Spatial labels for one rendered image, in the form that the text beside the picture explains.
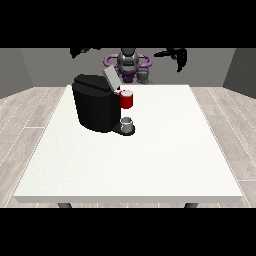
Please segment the pale grey machine lid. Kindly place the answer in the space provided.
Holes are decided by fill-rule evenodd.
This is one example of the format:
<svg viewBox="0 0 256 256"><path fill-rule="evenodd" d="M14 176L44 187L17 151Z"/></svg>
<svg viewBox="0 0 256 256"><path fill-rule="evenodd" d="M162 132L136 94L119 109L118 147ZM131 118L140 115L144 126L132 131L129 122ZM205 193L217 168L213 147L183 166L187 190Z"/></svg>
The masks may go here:
<svg viewBox="0 0 256 256"><path fill-rule="evenodd" d="M103 70L103 75L107 79L111 89L116 91L122 84L113 66L109 66Z"/></svg>

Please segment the black coffee machine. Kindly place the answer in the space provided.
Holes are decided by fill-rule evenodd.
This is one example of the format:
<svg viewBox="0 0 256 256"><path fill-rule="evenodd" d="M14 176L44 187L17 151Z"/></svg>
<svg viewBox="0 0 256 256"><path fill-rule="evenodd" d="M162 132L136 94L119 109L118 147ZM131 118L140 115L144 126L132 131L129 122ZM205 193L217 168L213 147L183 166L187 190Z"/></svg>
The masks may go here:
<svg viewBox="0 0 256 256"><path fill-rule="evenodd" d="M123 136L135 133L121 131L120 87L113 91L104 76L80 74L74 78L72 91L79 122L85 128L101 133L116 132Z"/></svg>

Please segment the small grey coffee pod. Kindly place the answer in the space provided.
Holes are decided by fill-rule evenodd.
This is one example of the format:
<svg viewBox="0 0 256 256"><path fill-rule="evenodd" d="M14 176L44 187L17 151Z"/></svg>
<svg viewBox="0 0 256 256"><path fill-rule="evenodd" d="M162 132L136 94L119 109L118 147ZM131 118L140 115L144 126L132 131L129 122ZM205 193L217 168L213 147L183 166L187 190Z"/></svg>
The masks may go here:
<svg viewBox="0 0 256 256"><path fill-rule="evenodd" d="M141 68L137 72L137 81L142 84L148 82L149 70L147 68Z"/></svg>

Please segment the red pod holder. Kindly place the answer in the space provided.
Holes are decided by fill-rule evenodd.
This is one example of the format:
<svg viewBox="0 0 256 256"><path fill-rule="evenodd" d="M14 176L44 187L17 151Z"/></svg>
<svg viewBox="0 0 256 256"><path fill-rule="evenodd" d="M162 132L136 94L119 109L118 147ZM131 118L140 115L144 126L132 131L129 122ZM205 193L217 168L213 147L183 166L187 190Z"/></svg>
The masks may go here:
<svg viewBox="0 0 256 256"><path fill-rule="evenodd" d="M129 109L133 106L133 92L130 90L123 90L119 93L120 107Z"/></svg>

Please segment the small grey cup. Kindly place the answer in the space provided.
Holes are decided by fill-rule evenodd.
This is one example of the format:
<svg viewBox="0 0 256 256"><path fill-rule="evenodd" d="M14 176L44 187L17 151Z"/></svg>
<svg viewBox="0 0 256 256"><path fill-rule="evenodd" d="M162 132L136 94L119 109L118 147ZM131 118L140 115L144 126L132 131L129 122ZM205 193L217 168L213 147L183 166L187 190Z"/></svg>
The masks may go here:
<svg viewBox="0 0 256 256"><path fill-rule="evenodd" d="M129 133L133 129L133 121L130 117L123 117L120 120L121 131L124 133Z"/></svg>

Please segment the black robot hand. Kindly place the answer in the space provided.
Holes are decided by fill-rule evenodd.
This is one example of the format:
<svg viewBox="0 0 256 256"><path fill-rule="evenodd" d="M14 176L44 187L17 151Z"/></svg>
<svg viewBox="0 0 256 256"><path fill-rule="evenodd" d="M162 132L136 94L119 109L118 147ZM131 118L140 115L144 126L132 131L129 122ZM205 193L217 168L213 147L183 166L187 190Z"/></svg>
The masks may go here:
<svg viewBox="0 0 256 256"><path fill-rule="evenodd" d="M76 58L81 53L87 53L88 51L89 51L89 48L71 48L70 55L72 58Z"/></svg>
<svg viewBox="0 0 256 256"><path fill-rule="evenodd" d="M171 57L177 61L177 71L180 72L187 63L187 50L185 48L167 48L154 54L155 57Z"/></svg>

